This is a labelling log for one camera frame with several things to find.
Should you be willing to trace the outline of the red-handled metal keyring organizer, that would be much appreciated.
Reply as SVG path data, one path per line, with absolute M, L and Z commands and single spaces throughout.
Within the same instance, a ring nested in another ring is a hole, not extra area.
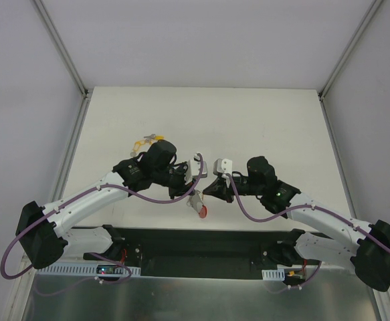
M 201 191 L 194 191 L 193 194 L 189 196 L 187 205 L 191 207 L 201 219 L 206 218 L 208 210 L 207 206 L 203 202 L 203 195 Z

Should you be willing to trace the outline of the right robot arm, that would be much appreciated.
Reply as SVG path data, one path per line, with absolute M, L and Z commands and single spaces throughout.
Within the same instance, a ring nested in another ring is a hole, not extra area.
M 343 217 L 281 181 L 264 156 L 251 158 L 247 172 L 233 171 L 229 159 L 217 159 L 213 170 L 216 179 L 204 189 L 204 195 L 228 203 L 240 203 L 243 196 L 255 197 L 271 214 L 262 220 L 264 223 L 283 217 L 320 232 L 314 235 L 293 229 L 288 239 L 267 248 L 269 260 L 287 267 L 301 259 L 331 263 L 354 273 L 374 290 L 389 289 L 390 224 Z

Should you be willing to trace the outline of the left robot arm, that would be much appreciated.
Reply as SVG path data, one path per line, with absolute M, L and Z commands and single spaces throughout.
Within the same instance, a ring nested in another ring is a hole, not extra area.
M 102 208 L 131 196 L 154 203 L 141 195 L 152 185 L 169 190 L 169 204 L 195 192 L 207 166 L 197 153 L 178 163 L 176 147 L 166 141 L 153 143 L 146 152 L 120 161 L 94 184 L 75 195 L 43 206 L 26 204 L 17 226 L 16 239 L 33 268 L 40 270 L 63 257 L 103 255 L 108 260 L 123 258 L 125 243 L 111 225 L 79 228 L 85 218 Z

